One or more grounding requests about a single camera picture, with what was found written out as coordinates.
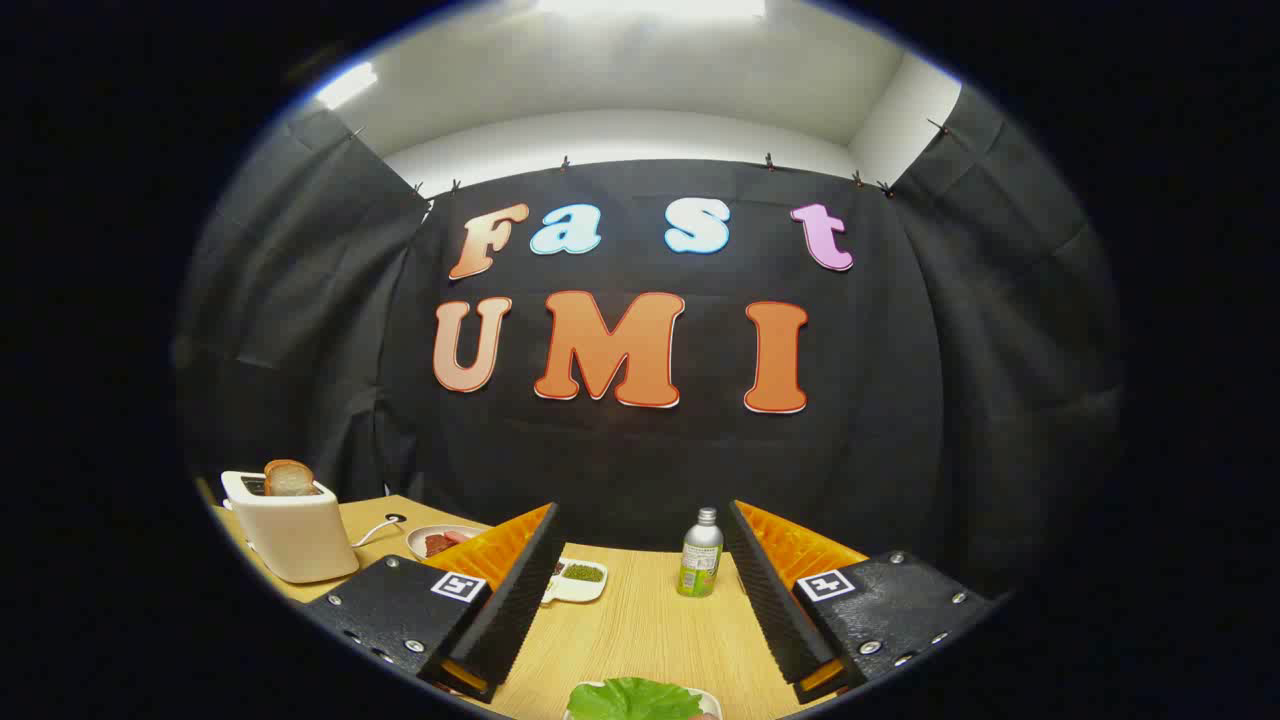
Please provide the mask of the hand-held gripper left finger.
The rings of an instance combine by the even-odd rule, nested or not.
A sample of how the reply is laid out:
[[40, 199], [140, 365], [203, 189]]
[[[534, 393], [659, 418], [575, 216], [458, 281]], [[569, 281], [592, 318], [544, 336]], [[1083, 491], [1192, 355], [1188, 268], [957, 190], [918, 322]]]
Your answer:
[[545, 503], [424, 560], [387, 555], [300, 609], [402, 675], [489, 702], [564, 542], [561, 507]]

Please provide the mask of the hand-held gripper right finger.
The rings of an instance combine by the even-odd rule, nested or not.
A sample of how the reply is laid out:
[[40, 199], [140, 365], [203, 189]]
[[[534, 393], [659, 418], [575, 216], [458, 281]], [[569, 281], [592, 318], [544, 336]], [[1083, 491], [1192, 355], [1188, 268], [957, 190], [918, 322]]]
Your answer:
[[730, 505], [727, 550], [803, 705], [920, 662], [995, 605], [914, 553], [864, 555], [741, 500]]

